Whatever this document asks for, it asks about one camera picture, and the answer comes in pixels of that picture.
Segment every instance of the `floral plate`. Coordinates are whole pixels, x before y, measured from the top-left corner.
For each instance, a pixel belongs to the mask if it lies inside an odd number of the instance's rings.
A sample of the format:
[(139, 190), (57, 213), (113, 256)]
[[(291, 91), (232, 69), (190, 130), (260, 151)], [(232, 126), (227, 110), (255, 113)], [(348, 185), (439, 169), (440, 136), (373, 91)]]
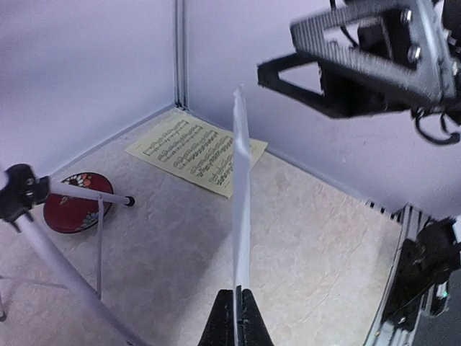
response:
[[(65, 178), (62, 183), (114, 193), (110, 181), (97, 173), (78, 173)], [(104, 202), (104, 215), (107, 214), (111, 206), (111, 203)], [(45, 202), (43, 217), (46, 224), (56, 232), (78, 233), (98, 223), (98, 202), (51, 194)]]

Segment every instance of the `bolt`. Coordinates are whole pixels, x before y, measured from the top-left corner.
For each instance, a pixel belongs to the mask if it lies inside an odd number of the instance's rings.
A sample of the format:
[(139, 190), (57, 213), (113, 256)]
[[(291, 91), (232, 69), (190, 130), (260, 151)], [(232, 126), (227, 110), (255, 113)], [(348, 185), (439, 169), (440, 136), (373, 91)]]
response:
[(408, 62), (416, 63), (421, 58), (421, 47), (417, 45), (412, 45), (408, 49)]
[(402, 11), (402, 14), (400, 15), (400, 22), (402, 24), (408, 24), (409, 22), (411, 22), (412, 15), (413, 14), (411, 13), (409, 9)]

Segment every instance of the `paper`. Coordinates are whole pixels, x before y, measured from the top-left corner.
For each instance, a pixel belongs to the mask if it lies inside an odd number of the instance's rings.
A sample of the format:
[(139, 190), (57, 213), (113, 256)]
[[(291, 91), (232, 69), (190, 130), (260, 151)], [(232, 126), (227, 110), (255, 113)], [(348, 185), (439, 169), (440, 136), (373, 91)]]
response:
[(233, 108), (233, 326), (238, 342), (241, 291), (250, 285), (250, 140), (243, 90), (235, 94)]
[[(250, 140), (251, 166), (266, 146), (265, 142)], [(172, 110), (170, 116), (126, 152), (227, 198), (232, 195), (232, 132), (186, 112)]]

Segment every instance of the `table surface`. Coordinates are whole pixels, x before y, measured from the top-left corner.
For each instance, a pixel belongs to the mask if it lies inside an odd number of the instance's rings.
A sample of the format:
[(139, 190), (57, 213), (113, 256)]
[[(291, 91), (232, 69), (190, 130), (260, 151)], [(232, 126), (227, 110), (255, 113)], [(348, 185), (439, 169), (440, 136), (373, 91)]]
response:
[[(124, 152), (163, 116), (98, 148), (57, 179), (109, 178), (136, 205), (104, 222), (102, 299), (152, 345), (197, 345), (217, 292), (232, 285), (232, 202)], [(42, 209), (34, 215), (45, 225)], [(264, 154), (251, 172), (251, 289), (275, 345), (361, 345), (400, 236), (385, 216)], [(0, 275), (54, 280), (27, 240), (0, 225)], [(95, 284), (96, 228), (53, 241)], [(66, 290), (2, 280), (0, 345), (123, 345)]]

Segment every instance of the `white backdrop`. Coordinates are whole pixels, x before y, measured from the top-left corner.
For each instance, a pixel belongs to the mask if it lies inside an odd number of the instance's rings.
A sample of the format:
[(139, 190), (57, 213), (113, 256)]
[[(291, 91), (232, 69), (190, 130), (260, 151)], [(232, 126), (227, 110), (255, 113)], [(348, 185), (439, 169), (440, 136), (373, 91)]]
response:
[(172, 0), (0, 1), (0, 159), (49, 174), (174, 102)]
[[(251, 136), (288, 161), (390, 209), (411, 202), (435, 216), (461, 213), (461, 144), (421, 139), (408, 113), (329, 120), (257, 86), (256, 65), (294, 51), (290, 22), (327, 9), (305, 0), (187, 2), (189, 106), (231, 128), (233, 92), (246, 89)], [(287, 74), (318, 88), (316, 67)], [(424, 127), (439, 133), (438, 120)]]

